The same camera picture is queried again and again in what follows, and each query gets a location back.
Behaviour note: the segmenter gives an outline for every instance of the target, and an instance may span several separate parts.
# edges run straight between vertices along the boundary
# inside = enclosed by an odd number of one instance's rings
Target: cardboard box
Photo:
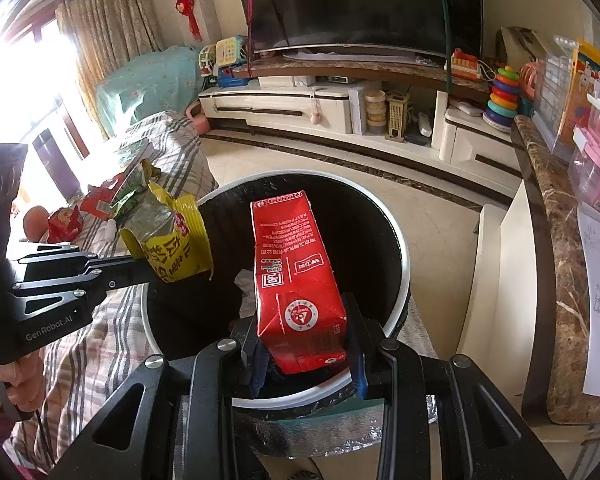
[[[343,361],[347,316],[304,191],[251,203],[258,337],[285,374]]]

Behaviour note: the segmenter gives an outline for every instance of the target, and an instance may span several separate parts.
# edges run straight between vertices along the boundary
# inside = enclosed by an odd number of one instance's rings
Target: trash can
[[[199,200],[214,259],[213,277],[209,280],[206,272],[176,283],[144,286],[142,316],[155,352],[168,359],[189,356],[229,335],[242,302],[234,279],[241,269],[253,269],[250,204],[298,190],[304,190],[311,203],[340,293],[351,292],[365,317],[377,319],[386,336],[397,335],[407,316],[410,260],[394,217],[350,180],[320,171],[285,170],[237,180]],[[287,378],[265,386],[261,398],[234,399],[234,409],[260,421],[281,421],[323,411],[355,394],[346,365]]]

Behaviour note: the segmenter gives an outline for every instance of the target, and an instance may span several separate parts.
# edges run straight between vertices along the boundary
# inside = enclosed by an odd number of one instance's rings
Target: colorful ring
[[[488,124],[491,128],[494,128],[495,130],[498,130],[499,132],[503,132],[505,134],[511,133],[511,126],[502,126],[502,124],[498,124],[498,123],[492,121],[490,118],[487,117],[486,114],[482,114],[482,120],[484,121],[485,124]]]
[[[501,106],[502,108],[506,108],[507,110],[518,109],[518,103],[512,103],[511,101],[507,101],[506,99],[503,99],[502,97],[499,97],[496,94],[491,94],[490,97],[494,103]]]
[[[500,114],[497,114],[490,108],[486,108],[484,114],[490,118],[494,123],[501,124],[502,126],[511,126],[513,124],[513,119],[509,119],[508,117],[503,117]]]
[[[517,111],[509,110],[508,108],[503,108],[502,106],[500,106],[499,104],[497,104],[493,101],[489,101],[487,103],[487,106],[489,108],[491,108],[491,110],[496,112],[498,115],[501,115],[503,117],[508,117],[509,119],[513,119],[518,114]]]
[[[494,81],[493,85],[496,88],[499,88],[500,90],[502,90],[503,92],[507,92],[507,93],[512,94],[512,95],[518,95],[518,88],[515,87],[515,86],[509,86],[509,85],[507,85],[507,84],[505,84],[505,83],[503,83],[501,81],[498,81],[498,80]]]
[[[508,77],[509,79],[512,79],[513,81],[518,81],[520,79],[520,76],[518,74],[516,74],[515,72],[513,72],[513,69],[509,65],[507,65],[504,68],[499,68],[498,74],[503,75],[504,77]]]
[[[500,90],[499,88],[493,87],[491,89],[491,93],[496,94],[498,97],[503,98],[505,101],[509,101],[510,103],[517,103],[518,96],[514,94],[510,94],[509,92],[505,92],[504,90]]]
[[[505,85],[513,86],[513,88],[518,88],[518,85],[520,84],[518,81],[504,77],[502,74],[496,74],[496,79]]]

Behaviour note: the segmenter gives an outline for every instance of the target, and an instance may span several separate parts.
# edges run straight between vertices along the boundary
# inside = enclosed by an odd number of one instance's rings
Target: teal cloth cover
[[[109,136],[121,135],[132,124],[166,110],[184,114],[202,87],[198,52],[172,46],[144,54],[98,83],[98,118]]]

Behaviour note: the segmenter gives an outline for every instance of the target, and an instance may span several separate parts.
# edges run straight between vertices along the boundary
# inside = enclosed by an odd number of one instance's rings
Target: curtain
[[[56,5],[58,28],[76,49],[84,106],[99,125],[96,85],[127,61],[162,49],[155,23],[141,0],[56,0]]]

